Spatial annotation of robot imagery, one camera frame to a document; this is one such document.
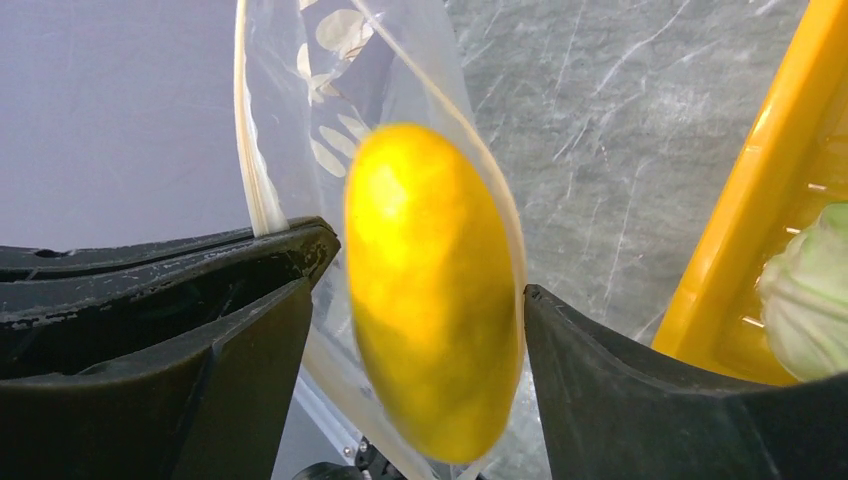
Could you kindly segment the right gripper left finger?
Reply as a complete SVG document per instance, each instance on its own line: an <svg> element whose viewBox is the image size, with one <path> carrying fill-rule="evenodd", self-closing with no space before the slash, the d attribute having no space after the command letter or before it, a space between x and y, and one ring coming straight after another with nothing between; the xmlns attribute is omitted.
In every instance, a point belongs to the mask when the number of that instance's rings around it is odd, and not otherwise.
<svg viewBox="0 0 848 480"><path fill-rule="evenodd" d="M321 218L1 250L5 479L267 479L339 251Z"/></svg>

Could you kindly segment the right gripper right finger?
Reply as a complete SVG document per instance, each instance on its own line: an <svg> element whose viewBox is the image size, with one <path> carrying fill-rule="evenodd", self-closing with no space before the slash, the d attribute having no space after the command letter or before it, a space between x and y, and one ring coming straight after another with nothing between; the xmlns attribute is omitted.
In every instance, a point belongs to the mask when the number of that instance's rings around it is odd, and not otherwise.
<svg viewBox="0 0 848 480"><path fill-rule="evenodd" d="M716 374L525 290L556 479L843 479L847 378L778 387Z"/></svg>

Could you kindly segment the clear dotted zip top bag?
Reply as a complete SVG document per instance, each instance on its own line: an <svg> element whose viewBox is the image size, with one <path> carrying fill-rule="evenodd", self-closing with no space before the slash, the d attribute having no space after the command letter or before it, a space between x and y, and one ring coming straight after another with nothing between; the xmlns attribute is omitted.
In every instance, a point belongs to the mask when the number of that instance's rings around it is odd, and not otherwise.
<svg viewBox="0 0 848 480"><path fill-rule="evenodd" d="M361 139L411 121L453 141L494 197L518 289L527 282L514 198L482 140L456 38L440 1L241 1L233 61L235 131L243 187L257 236L320 216L343 228L343 183ZM409 479L478 479L491 456L432 461L386 418L354 345L344 254L313 290L302 360L325 395Z"/></svg>

